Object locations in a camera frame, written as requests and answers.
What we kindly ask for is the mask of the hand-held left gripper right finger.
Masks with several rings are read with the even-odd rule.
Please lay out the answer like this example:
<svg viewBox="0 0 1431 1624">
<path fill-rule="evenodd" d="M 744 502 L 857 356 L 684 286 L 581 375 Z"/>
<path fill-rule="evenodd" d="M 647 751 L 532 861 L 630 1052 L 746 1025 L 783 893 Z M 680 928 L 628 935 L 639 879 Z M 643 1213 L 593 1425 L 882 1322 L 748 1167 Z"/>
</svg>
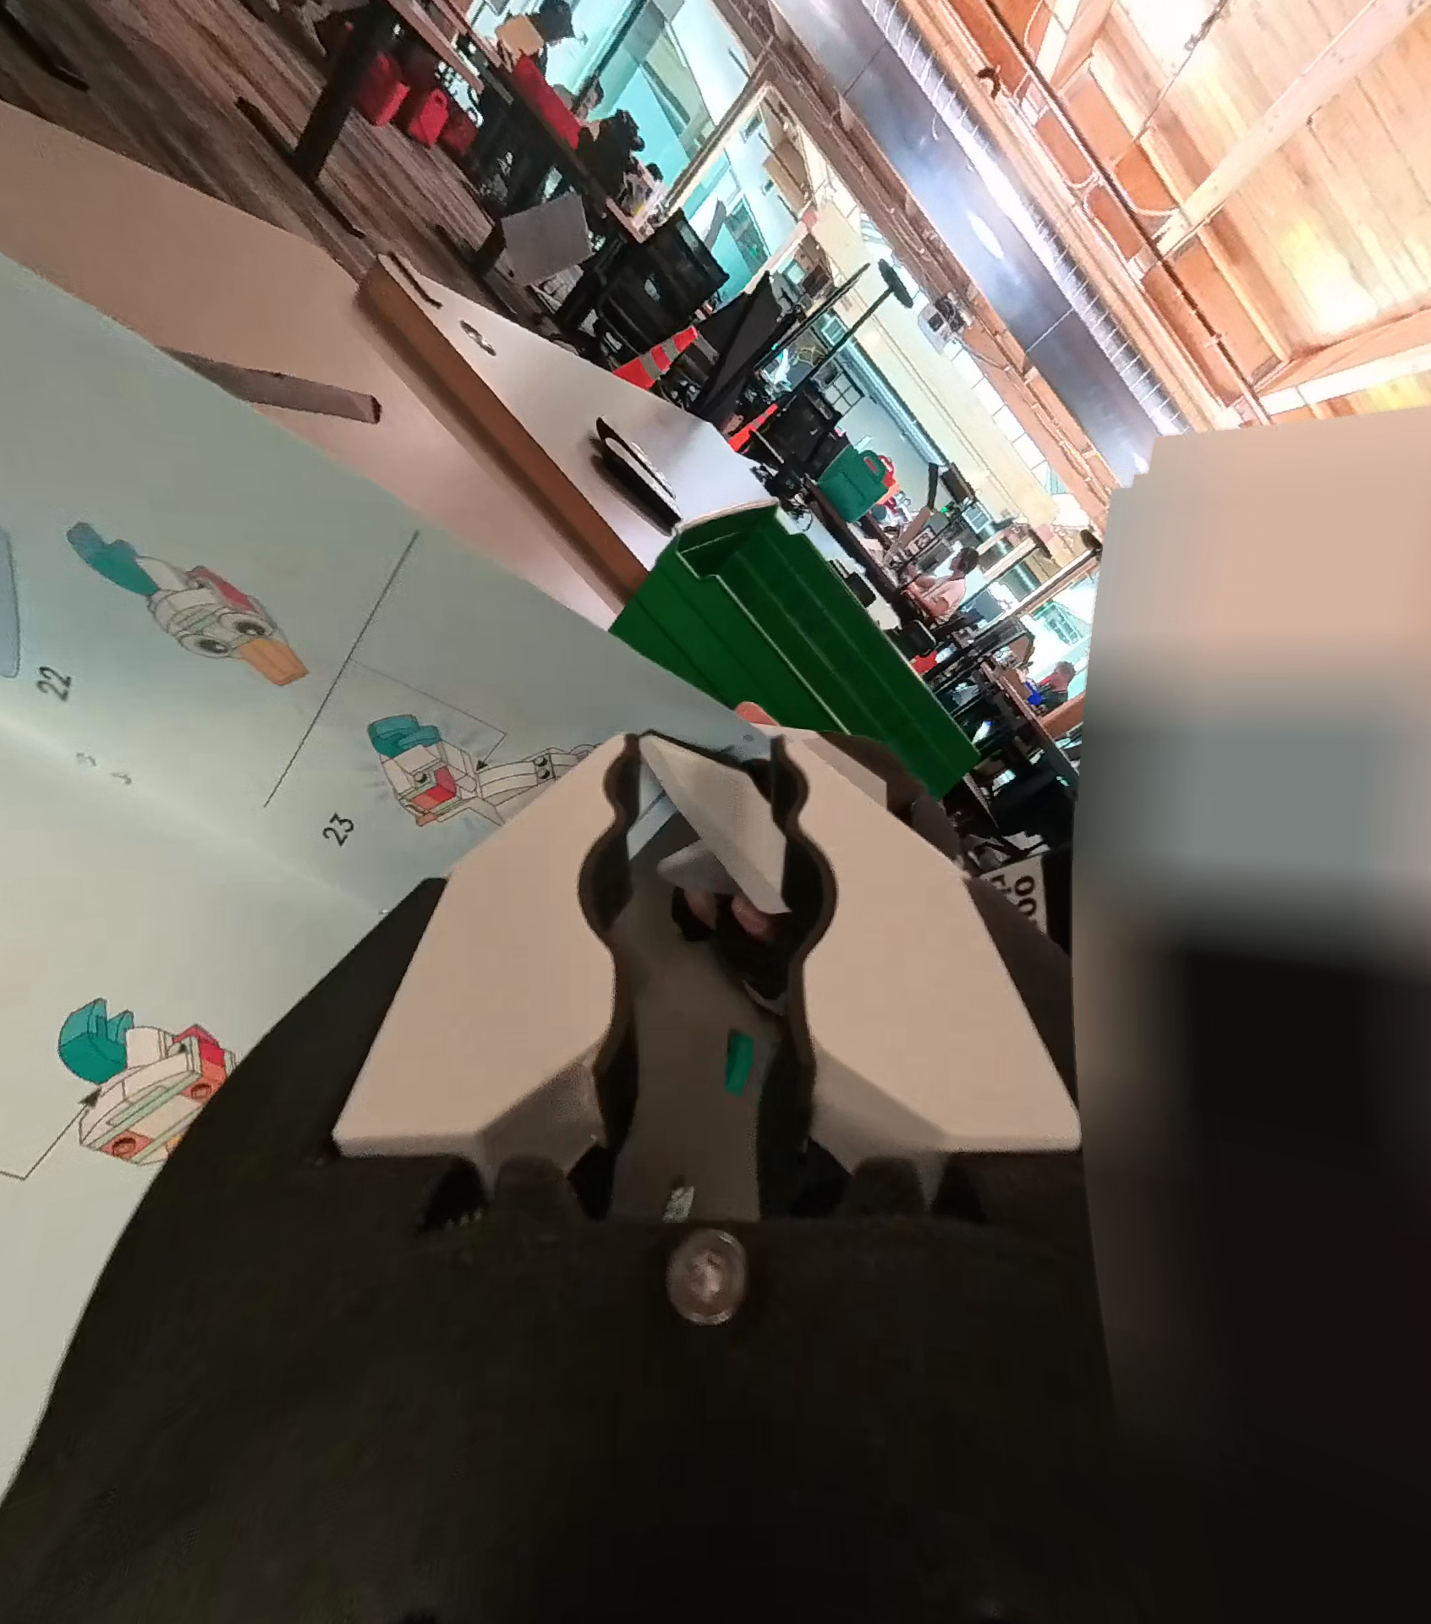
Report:
<svg viewBox="0 0 1431 1624">
<path fill-rule="evenodd" d="M 956 861 L 843 751 L 775 743 L 789 850 L 822 885 L 799 961 L 808 1138 L 847 1173 L 908 1165 L 923 1196 L 956 1155 L 1079 1149 L 1077 1107 Z"/>
</svg>

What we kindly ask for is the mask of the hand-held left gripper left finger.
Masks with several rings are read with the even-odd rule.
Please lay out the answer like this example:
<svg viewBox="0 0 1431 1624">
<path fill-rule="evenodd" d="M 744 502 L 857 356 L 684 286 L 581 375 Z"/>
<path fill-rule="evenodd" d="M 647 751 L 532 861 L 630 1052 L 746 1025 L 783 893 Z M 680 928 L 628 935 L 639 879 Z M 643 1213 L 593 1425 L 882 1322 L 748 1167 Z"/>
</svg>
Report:
<svg viewBox="0 0 1431 1624">
<path fill-rule="evenodd" d="M 443 883 L 336 1122 L 342 1157 L 521 1157 L 610 1138 L 598 1068 L 628 1023 L 595 881 L 637 813 L 633 735 L 596 745 Z"/>
</svg>

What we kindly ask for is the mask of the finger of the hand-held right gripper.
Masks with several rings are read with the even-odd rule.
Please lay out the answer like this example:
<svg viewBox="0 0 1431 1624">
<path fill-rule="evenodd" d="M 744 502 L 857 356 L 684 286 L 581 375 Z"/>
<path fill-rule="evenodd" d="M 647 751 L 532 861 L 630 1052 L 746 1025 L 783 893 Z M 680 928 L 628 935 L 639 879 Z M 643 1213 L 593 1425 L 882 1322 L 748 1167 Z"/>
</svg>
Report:
<svg viewBox="0 0 1431 1624">
<path fill-rule="evenodd" d="M 744 768 L 661 735 L 641 735 L 639 756 L 692 830 L 690 844 L 659 861 L 659 877 L 684 893 L 744 898 L 764 916 L 783 916 L 787 840 Z"/>
</svg>

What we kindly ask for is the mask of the open lego instruction booklet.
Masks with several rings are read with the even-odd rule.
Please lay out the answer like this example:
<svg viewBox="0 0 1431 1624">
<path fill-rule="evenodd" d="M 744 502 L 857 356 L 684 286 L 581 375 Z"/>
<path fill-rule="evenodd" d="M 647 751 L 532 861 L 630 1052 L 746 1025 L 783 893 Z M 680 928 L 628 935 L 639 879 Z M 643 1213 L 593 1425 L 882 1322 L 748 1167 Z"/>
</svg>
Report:
<svg viewBox="0 0 1431 1624">
<path fill-rule="evenodd" d="M 266 1031 L 618 733 L 727 706 L 0 255 L 0 1495 Z"/>
</svg>

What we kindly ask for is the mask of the person's right hand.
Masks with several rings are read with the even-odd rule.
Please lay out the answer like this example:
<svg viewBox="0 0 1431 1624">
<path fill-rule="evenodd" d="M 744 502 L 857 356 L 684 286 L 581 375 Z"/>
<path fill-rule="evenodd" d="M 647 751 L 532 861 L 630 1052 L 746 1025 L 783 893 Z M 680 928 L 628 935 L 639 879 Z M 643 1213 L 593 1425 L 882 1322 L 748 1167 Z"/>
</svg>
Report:
<svg viewBox="0 0 1431 1624">
<path fill-rule="evenodd" d="M 670 912 L 690 941 L 713 939 L 734 947 L 777 939 L 779 916 L 766 914 L 742 893 L 676 889 Z"/>
</svg>

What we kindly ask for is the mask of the black object on table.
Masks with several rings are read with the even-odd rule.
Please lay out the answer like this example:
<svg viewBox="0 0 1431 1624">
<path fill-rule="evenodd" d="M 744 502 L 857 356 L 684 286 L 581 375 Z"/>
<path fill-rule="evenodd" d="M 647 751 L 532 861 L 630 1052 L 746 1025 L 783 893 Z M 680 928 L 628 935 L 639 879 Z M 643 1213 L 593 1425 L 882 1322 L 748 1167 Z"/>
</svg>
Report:
<svg viewBox="0 0 1431 1624">
<path fill-rule="evenodd" d="M 595 459 L 604 474 L 664 533 L 682 521 L 676 492 L 663 472 L 604 416 L 593 422 Z"/>
</svg>

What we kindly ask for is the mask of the white table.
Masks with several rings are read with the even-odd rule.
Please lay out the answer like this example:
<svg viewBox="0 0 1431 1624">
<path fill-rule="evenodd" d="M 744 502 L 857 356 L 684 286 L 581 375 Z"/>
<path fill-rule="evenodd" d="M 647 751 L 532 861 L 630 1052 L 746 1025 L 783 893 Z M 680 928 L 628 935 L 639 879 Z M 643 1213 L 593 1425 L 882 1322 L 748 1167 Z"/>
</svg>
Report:
<svg viewBox="0 0 1431 1624">
<path fill-rule="evenodd" d="M 676 525 L 766 509 L 756 469 L 709 424 L 416 272 L 392 253 L 357 305 L 421 402 L 488 457 L 610 607 L 622 607 Z M 610 472 L 598 426 L 641 451 L 668 488 L 661 521 Z"/>
</svg>

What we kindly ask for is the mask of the black plastic crate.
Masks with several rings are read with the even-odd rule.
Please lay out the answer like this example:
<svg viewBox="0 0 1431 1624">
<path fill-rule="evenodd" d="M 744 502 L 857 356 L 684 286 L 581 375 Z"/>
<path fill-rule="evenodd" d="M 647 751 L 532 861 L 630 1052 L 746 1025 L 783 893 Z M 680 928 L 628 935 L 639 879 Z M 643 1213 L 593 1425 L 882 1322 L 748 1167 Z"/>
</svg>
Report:
<svg viewBox="0 0 1431 1624">
<path fill-rule="evenodd" d="M 668 214 L 645 241 L 614 257 L 591 330 L 610 354 L 645 352 L 692 325 L 727 282 L 729 270 L 686 214 Z"/>
</svg>

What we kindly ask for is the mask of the red stool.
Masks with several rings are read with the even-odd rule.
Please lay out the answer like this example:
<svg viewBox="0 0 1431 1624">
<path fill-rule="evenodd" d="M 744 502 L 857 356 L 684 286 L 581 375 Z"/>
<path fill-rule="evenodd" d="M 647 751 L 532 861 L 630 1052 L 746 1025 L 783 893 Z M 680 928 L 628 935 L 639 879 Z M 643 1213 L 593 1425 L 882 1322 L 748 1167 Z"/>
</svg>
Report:
<svg viewBox="0 0 1431 1624">
<path fill-rule="evenodd" d="M 478 122 L 435 76 L 379 52 L 357 82 L 353 113 L 375 128 L 392 126 L 425 150 L 462 153 L 478 134 Z"/>
</svg>

